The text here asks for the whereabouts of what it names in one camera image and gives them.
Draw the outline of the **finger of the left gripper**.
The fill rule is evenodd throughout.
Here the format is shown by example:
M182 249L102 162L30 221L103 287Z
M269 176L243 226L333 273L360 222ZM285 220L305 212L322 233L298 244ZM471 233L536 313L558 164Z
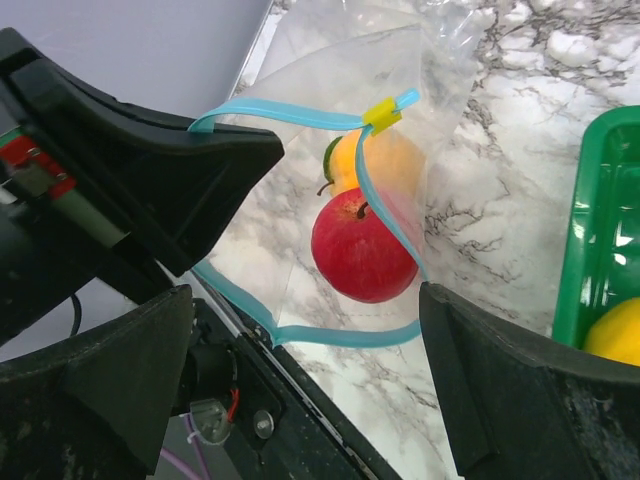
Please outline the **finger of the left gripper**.
M210 252L249 191L284 155L271 131L121 103L1 31L1 102L79 191L169 271Z

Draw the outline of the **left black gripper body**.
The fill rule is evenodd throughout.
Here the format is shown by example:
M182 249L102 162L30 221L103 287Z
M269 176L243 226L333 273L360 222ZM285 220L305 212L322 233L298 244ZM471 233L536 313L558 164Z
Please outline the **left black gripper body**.
M100 101L49 64L5 66L17 124L1 149L1 337L9 340L93 279L135 303L166 290L170 237L143 198L170 133Z

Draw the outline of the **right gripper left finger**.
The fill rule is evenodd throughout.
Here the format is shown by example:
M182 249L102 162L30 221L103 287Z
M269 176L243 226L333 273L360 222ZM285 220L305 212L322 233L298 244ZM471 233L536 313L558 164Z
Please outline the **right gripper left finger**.
M194 321L175 287L91 330L1 365L4 479L154 473Z

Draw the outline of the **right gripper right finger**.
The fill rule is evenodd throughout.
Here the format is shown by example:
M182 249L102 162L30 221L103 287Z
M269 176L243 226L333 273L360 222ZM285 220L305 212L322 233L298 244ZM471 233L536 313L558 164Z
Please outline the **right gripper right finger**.
M636 479L639 370L559 344L425 282L419 319L465 479Z

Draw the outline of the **clear zip top bag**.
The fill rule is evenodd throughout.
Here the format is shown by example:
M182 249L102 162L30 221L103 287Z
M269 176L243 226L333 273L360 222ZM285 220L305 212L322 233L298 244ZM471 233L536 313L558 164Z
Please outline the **clear zip top bag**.
M481 33L468 1L297 1L254 83L192 123L266 129L283 145L196 269L273 344L419 334L428 175L469 98Z

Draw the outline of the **green plastic tray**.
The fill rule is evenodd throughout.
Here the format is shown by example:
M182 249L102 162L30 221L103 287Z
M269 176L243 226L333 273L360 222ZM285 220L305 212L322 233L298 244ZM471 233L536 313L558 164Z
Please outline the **green plastic tray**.
M639 295L639 107L609 110L582 138L552 339L582 348L591 326Z

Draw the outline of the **red apple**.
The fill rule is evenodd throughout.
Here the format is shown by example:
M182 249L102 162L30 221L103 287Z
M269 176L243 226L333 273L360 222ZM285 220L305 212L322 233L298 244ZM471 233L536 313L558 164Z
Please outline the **red apple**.
M331 287L365 304L396 298L418 271L359 188L338 194L321 209L310 248L317 270Z

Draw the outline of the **orange peach with leaf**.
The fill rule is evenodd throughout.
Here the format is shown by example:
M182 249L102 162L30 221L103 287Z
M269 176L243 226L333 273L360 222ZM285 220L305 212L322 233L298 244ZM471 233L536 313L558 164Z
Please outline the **orange peach with leaf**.
M356 148L361 131L351 131L335 138L326 148L323 159L325 190L335 197L359 186L356 175ZM382 189L413 196L422 180L425 154L402 133L387 129L368 136L363 145L366 168L373 183Z

